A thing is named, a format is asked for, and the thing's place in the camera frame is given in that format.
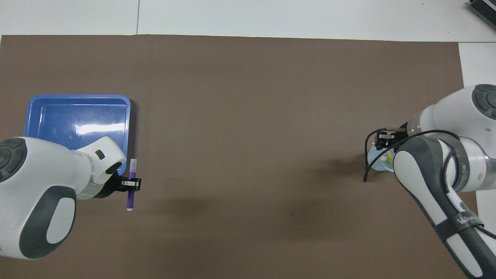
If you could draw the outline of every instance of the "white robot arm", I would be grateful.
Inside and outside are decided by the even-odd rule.
[[[484,230],[482,221],[457,195],[496,189],[496,86],[459,90],[403,128],[391,135],[381,131],[377,149],[384,154],[396,151],[392,153],[396,178],[465,275],[496,278],[496,236]]]
[[[131,191],[116,173],[125,160],[109,137],[78,150],[34,138],[1,141],[0,256],[36,259],[54,251],[72,229],[76,200]]]

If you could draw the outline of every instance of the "black strap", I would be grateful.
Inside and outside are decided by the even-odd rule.
[[[473,211],[467,210],[455,216],[448,217],[448,219],[436,225],[434,229],[441,241],[444,241],[464,229],[477,225],[484,226]]]

